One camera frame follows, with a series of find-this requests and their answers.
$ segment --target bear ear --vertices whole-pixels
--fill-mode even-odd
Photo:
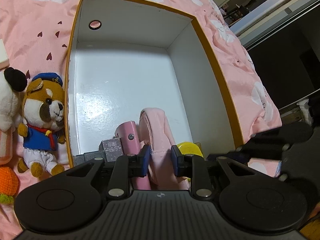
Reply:
[[[27,86],[26,75],[18,69],[12,67],[4,70],[4,78],[11,88],[17,92],[22,92]]]
[[[32,91],[36,91],[43,86],[43,81],[41,78],[37,78],[36,80],[32,81],[28,87],[27,87],[27,93],[30,93]]]

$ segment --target pink tube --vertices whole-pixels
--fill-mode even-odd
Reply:
[[[141,150],[136,123],[134,121],[124,122],[118,126],[115,136],[121,139],[122,149],[125,155],[139,154]],[[148,175],[140,178],[132,178],[134,189],[151,190]]]

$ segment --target blue shirt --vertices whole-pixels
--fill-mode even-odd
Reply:
[[[55,149],[50,146],[50,138],[44,133],[41,133],[31,127],[28,127],[28,135],[23,139],[23,147],[44,150],[44,151],[54,151],[58,149],[57,136],[52,133],[53,141],[55,144]]]

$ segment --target ridged black surface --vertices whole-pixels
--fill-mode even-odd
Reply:
[[[195,200],[188,191],[136,190],[126,200],[111,201],[97,220],[78,231],[57,236],[24,231],[16,239],[302,240],[305,238],[296,231],[279,236],[255,236],[242,232],[228,224],[212,203]]]

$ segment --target bed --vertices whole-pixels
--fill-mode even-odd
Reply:
[[[281,125],[279,112],[255,72],[249,54],[229,30],[213,0],[150,1],[197,17],[227,81],[245,142],[252,134]],[[31,77],[41,72],[56,72],[64,79],[69,37],[78,2],[0,0],[0,39],[4,40],[11,66]],[[16,164],[23,147],[21,137],[16,133],[13,143],[14,158],[9,165],[18,174],[21,191],[38,179],[33,178],[30,171],[17,172]],[[65,145],[59,146],[57,157],[58,162],[68,165]],[[250,165],[274,176],[278,162],[252,160]],[[1,205],[0,239],[13,239],[21,230],[13,206]]]

